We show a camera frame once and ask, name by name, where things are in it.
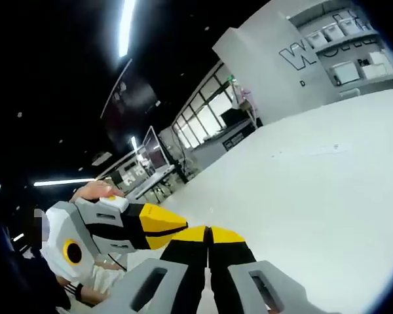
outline person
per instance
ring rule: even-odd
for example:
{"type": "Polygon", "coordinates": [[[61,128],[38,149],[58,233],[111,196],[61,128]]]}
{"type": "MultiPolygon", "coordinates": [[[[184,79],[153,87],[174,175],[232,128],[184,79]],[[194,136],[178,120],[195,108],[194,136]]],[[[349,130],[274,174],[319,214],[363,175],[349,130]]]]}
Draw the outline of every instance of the person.
{"type": "MultiPolygon", "coordinates": [[[[70,199],[70,202],[75,202],[77,198],[96,200],[114,195],[124,197],[124,193],[114,186],[104,181],[92,181],[79,188],[70,199]]],[[[73,301],[73,298],[76,298],[82,303],[96,305],[109,297],[109,289],[116,282],[120,281],[124,275],[125,270],[119,265],[95,262],[92,273],[81,282],[71,283],[59,275],[56,275],[56,278],[60,286],[64,287],[65,291],[71,297],[71,301],[73,301]]]]}

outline monitor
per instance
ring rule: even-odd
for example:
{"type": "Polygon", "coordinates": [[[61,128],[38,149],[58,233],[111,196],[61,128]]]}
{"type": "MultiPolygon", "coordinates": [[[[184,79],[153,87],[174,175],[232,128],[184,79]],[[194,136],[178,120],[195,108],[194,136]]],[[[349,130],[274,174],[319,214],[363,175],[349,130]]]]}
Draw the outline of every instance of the monitor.
{"type": "Polygon", "coordinates": [[[162,150],[159,139],[152,126],[144,137],[143,145],[147,153],[146,155],[155,169],[169,165],[169,161],[162,150]]]}

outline black ceiling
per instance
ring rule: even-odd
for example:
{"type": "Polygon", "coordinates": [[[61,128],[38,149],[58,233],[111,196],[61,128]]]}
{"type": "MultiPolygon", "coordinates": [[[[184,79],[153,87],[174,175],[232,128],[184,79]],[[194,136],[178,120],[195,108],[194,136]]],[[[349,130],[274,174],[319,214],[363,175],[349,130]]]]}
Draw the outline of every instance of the black ceiling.
{"type": "Polygon", "coordinates": [[[67,198],[76,186],[32,184],[94,177],[121,156],[99,117],[130,58],[161,101],[150,121],[162,130],[218,62],[214,43],[266,0],[136,0],[123,59],[124,0],[22,2],[12,13],[0,9],[0,200],[11,208],[67,198]],[[113,157],[92,167],[102,151],[113,157]]]}

